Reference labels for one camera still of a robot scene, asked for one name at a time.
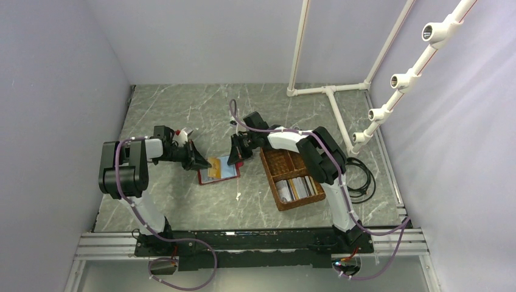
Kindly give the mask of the red leather card holder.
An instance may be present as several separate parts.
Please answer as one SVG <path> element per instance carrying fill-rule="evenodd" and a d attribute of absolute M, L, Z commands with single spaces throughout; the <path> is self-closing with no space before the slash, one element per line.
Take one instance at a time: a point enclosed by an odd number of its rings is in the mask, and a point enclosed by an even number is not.
<path fill-rule="evenodd" d="M 240 167 L 243 165 L 243 162 L 229 165 L 229 155 L 218 157 L 211 156 L 208 157 L 207 160 L 211 164 L 211 167 L 198 171 L 199 185 L 217 183 L 240 177 Z"/>

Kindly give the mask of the white card stack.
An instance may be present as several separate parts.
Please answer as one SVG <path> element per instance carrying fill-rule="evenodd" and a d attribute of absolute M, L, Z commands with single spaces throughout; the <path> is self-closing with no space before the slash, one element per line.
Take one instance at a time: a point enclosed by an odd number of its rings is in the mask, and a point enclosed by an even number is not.
<path fill-rule="evenodd" d="M 281 203 L 291 203 L 317 195 L 314 180 L 309 176 L 299 176 L 275 183 Z"/>

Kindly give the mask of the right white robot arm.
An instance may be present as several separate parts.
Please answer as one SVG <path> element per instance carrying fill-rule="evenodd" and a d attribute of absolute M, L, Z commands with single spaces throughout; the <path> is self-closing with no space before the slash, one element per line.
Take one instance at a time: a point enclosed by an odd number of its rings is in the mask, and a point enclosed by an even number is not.
<path fill-rule="evenodd" d="M 231 136 L 228 165 L 250 158 L 253 150 L 287 150 L 298 153 L 309 175 L 318 182 L 329 202 L 333 226 L 339 230 L 335 244 L 342 252 L 351 252 L 358 246 L 355 231 L 360 227 L 359 216 L 351 205 L 346 186 L 346 155 L 324 127 L 314 130 L 295 130 L 275 125 L 269 126 L 258 112 L 243 120 L 231 109 L 232 122 L 243 127 Z"/>

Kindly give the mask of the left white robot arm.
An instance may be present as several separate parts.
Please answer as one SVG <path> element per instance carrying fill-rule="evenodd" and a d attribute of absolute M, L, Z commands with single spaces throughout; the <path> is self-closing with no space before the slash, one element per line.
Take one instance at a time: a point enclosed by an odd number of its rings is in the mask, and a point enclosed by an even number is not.
<path fill-rule="evenodd" d="M 99 188 L 121 202 L 135 217 L 141 235 L 152 236 L 151 248 L 165 256 L 175 247 L 166 217 L 148 192 L 149 163 L 178 162 L 185 170 L 202 170 L 211 164 L 196 149 L 186 130 L 155 126 L 153 134 L 102 145 Z"/>

